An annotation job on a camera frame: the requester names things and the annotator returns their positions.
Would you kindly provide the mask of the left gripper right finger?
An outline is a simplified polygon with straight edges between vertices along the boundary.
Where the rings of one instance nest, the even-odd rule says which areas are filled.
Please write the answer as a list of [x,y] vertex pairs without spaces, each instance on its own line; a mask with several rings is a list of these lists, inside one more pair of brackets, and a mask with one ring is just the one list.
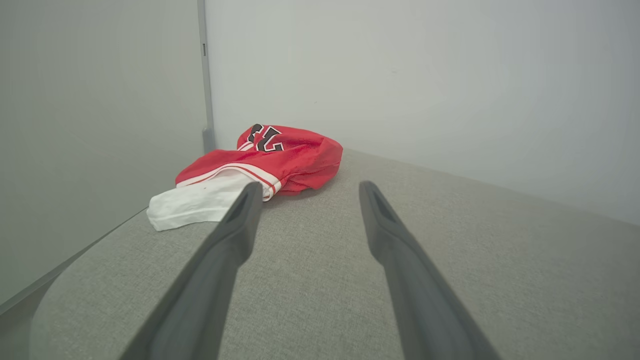
[[407,360],[498,360],[499,354],[372,181],[359,183],[372,256],[382,265]]

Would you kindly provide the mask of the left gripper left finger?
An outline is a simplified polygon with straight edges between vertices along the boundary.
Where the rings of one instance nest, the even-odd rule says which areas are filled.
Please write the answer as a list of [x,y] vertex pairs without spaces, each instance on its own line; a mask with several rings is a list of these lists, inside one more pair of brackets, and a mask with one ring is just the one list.
[[216,360],[238,270],[250,258],[263,188],[247,184],[132,338],[122,360]]

